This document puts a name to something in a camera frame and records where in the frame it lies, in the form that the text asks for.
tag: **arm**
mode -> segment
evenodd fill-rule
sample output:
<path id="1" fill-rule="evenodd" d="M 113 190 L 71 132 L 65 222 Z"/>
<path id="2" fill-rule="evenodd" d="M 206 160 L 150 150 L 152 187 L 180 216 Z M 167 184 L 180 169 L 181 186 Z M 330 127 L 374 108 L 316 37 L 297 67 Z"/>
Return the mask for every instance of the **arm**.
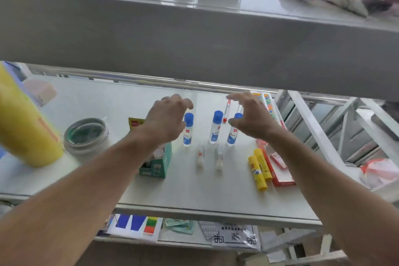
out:
<path id="1" fill-rule="evenodd" d="M 231 94 L 244 106 L 242 119 L 229 123 L 262 139 L 284 159 L 292 177 L 324 228 L 354 265 L 399 263 L 399 211 L 317 156 L 282 129 L 249 92 Z"/>
<path id="2" fill-rule="evenodd" d="M 176 139 L 192 102 L 157 101 L 124 139 L 32 196 L 0 220 L 4 265 L 74 265 L 104 225 L 146 157 Z"/>

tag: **forearm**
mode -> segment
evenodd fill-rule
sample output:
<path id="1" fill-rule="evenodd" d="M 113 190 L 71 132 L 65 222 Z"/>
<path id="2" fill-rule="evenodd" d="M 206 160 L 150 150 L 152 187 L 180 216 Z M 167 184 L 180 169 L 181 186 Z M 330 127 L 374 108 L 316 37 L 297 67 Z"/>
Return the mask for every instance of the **forearm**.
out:
<path id="1" fill-rule="evenodd" d="M 353 262 L 398 263 L 399 212 L 394 206 L 317 156 L 292 133 L 279 131 L 267 138 L 325 229 Z"/>
<path id="2" fill-rule="evenodd" d="M 2 263 L 74 265 L 156 148 L 137 130 L 6 214 L 0 221 Z"/>

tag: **blue label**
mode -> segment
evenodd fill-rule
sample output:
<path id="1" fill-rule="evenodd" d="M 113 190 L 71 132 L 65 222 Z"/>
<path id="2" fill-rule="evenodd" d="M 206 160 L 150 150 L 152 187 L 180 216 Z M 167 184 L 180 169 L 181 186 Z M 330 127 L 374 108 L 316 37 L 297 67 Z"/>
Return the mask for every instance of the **blue label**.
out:
<path id="1" fill-rule="evenodd" d="M 212 137 L 211 137 L 211 141 L 212 142 L 216 142 L 217 141 L 217 137 L 219 137 L 219 133 L 213 133 Z"/>
<path id="2" fill-rule="evenodd" d="M 183 137 L 183 143 L 184 144 L 191 144 L 191 137 L 190 138 Z"/>
<path id="3" fill-rule="evenodd" d="M 227 138 L 227 143 L 234 144 L 236 139 L 237 137 L 232 137 L 231 134 L 229 134 L 229 137 Z"/>

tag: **yellow bottle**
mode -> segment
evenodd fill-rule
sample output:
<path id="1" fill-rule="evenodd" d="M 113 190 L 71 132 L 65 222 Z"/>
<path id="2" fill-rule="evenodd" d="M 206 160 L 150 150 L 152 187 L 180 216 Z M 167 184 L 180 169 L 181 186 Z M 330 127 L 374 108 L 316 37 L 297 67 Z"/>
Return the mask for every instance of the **yellow bottle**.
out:
<path id="1" fill-rule="evenodd" d="M 263 155 L 262 150 L 260 148 L 257 148 L 253 151 L 253 154 L 258 159 L 259 165 L 262 170 L 263 178 L 265 178 L 265 181 L 273 179 L 272 173 L 270 172 L 269 167 L 267 166 L 265 156 Z"/>
<path id="2" fill-rule="evenodd" d="M 256 182 L 256 187 L 260 191 L 265 191 L 267 189 L 267 184 L 265 179 L 263 178 L 261 168 L 259 167 L 258 160 L 255 156 L 251 156 L 248 158 L 249 167 L 252 170 L 253 178 Z"/>
<path id="3" fill-rule="evenodd" d="M 48 165 L 64 153 L 57 133 L 1 62 L 0 144 L 33 167 Z"/>

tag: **red pen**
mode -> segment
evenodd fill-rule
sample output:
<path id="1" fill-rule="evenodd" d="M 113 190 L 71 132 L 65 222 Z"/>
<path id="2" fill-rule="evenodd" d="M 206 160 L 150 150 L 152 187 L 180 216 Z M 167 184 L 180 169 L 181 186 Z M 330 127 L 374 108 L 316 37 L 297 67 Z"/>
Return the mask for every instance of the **red pen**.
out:
<path id="1" fill-rule="evenodd" d="M 227 122 L 227 117 L 229 116 L 229 110 L 230 110 L 230 103 L 231 103 L 231 100 L 229 99 L 229 101 L 227 101 L 226 110 L 223 115 L 223 123 Z"/>

